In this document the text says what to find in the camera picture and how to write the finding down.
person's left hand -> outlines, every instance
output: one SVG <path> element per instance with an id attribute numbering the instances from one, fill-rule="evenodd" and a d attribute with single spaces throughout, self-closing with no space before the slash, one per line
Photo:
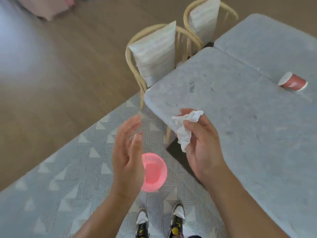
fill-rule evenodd
<path id="1" fill-rule="evenodd" d="M 140 128 L 140 116 L 134 116 L 119 126 L 114 141 L 112 164 L 113 184 L 111 191 L 118 198 L 134 201 L 141 191 L 145 171 L 142 163 L 142 134 L 130 136 Z"/>

red paper cup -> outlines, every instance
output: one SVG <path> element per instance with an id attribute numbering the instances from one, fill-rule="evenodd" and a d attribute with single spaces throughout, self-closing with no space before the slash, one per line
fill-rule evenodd
<path id="1" fill-rule="evenodd" d="M 167 178 L 167 166 L 164 160 L 154 153 L 143 154 L 142 161 L 145 169 L 145 179 L 141 189 L 146 192 L 157 191 Z"/>
<path id="2" fill-rule="evenodd" d="M 301 91 L 306 88 L 308 82 L 305 79 L 293 74 L 292 72 L 286 73 L 278 82 L 282 88 L 290 88 L 294 91 Z"/>

white cushion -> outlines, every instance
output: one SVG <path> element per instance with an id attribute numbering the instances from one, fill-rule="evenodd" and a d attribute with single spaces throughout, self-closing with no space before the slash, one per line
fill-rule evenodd
<path id="1" fill-rule="evenodd" d="M 197 36 L 203 41 L 204 45 L 212 41 L 216 28 L 219 12 L 220 0 L 208 0 L 193 9 L 188 18 L 189 26 Z"/>
<path id="2" fill-rule="evenodd" d="M 148 87 L 175 68 L 176 21 L 129 45 Z"/>

shoe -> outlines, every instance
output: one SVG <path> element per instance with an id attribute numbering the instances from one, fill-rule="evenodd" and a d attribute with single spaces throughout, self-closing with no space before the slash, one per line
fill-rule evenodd
<path id="1" fill-rule="evenodd" d="M 141 208 L 137 215 L 136 238 L 149 238 L 149 214 L 145 208 Z"/>
<path id="2" fill-rule="evenodd" d="M 177 203 L 172 212 L 171 228 L 168 232 L 168 238 L 183 238 L 183 222 L 185 221 L 185 210 L 181 203 Z"/>

person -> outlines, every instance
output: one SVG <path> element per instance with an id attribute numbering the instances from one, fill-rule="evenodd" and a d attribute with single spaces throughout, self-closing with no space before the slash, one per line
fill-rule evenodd
<path id="1" fill-rule="evenodd" d="M 181 115 L 193 109 L 181 109 Z M 140 116 L 125 121 L 117 131 L 113 147 L 113 184 L 109 196 L 83 224 L 75 238 L 115 237 L 123 219 L 141 191 L 145 177 L 142 163 L 142 134 Z M 220 146 L 218 132 L 207 116 L 197 123 L 184 121 L 192 132 L 186 155 L 196 177 L 202 182 L 216 204 L 231 238 L 287 238 L 230 171 Z M 172 213 L 169 237 L 183 237 L 184 208 L 176 204 Z M 136 237 L 149 237 L 148 214 L 142 208 L 137 218 Z"/>

